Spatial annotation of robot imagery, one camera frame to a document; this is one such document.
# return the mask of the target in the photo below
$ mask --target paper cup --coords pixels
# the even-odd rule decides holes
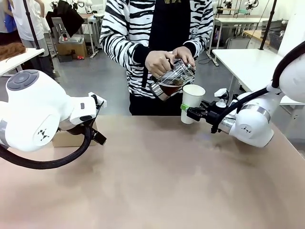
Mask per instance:
[[[205,90],[198,85],[189,84],[183,87],[183,101],[182,104],[188,107],[199,107],[205,94]],[[189,118],[186,111],[181,112],[181,121],[185,124],[192,124],[193,119]]]

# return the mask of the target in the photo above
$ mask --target jacket sleeve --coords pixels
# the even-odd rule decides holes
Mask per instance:
[[[126,0],[107,0],[100,37],[104,52],[128,70],[138,65],[133,56],[135,48],[140,45],[128,40],[129,13]]]
[[[191,50],[194,58],[204,51],[213,30],[213,20],[212,0],[207,0],[196,36],[183,44]]]

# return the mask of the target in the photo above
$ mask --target black pole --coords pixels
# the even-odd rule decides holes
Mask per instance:
[[[277,0],[274,0],[274,2],[273,2],[273,7],[272,7],[272,10],[271,10],[271,12],[270,12],[270,18],[269,18],[269,21],[268,21],[268,24],[267,24],[267,27],[266,27],[266,31],[265,31],[265,34],[264,34],[264,38],[263,38],[263,40],[262,40],[262,44],[261,44],[261,47],[259,48],[259,50],[264,50],[264,45],[265,45],[265,42],[266,42],[266,40],[267,40],[268,32],[269,32],[269,30],[270,30],[272,18],[273,18],[273,15],[274,15],[274,13],[275,13],[276,1],[277,1]]]
[[[40,49],[40,46],[38,44],[38,40],[37,40],[37,37],[36,37],[36,33],[35,33],[35,30],[34,30],[34,26],[33,26],[32,20],[31,20],[31,15],[30,15],[30,12],[29,12],[27,0],[23,0],[23,4],[24,4],[24,8],[25,8],[25,14],[27,15],[28,20],[29,20],[30,30],[33,34],[34,42],[36,44],[36,49]]]

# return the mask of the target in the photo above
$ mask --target brown hair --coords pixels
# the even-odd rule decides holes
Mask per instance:
[[[22,43],[16,42],[0,46],[0,61],[23,53],[25,53],[25,47]]]

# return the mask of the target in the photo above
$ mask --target person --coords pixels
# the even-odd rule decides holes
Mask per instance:
[[[23,0],[9,0],[11,4],[12,14],[16,21],[19,36],[23,45],[27,48],[36,48],[34,36],[32,34],[30,23],[28,21]],[[40,6],[40,15],[35,13],[35,2]],[[46,73],[51,78],[54,78],[52,65],[49,59],[49,49],[43,34],[43,26],[41,18],[44,18],[44,3],[42,0],[27,0],[27,5],[30,13],[30,18],[34,27],[35,35],[40,48],[44,49],[44,53],[39,57],[32,58],[31,62],[34,69]]]
[[[5,24],[8,16],[12,17],[9,0],[0,0],[0,45],[21,42],[16,24],[13,23],[13,18],[11,18],[11,24],[8,26],[8,30]]]
[[[127,70],[132,115],[181,115],[182,91],[162,102],[151,76],[163,76],[175,58],[195,67],[212,29],[212,0],[107,0],[100,43]]]

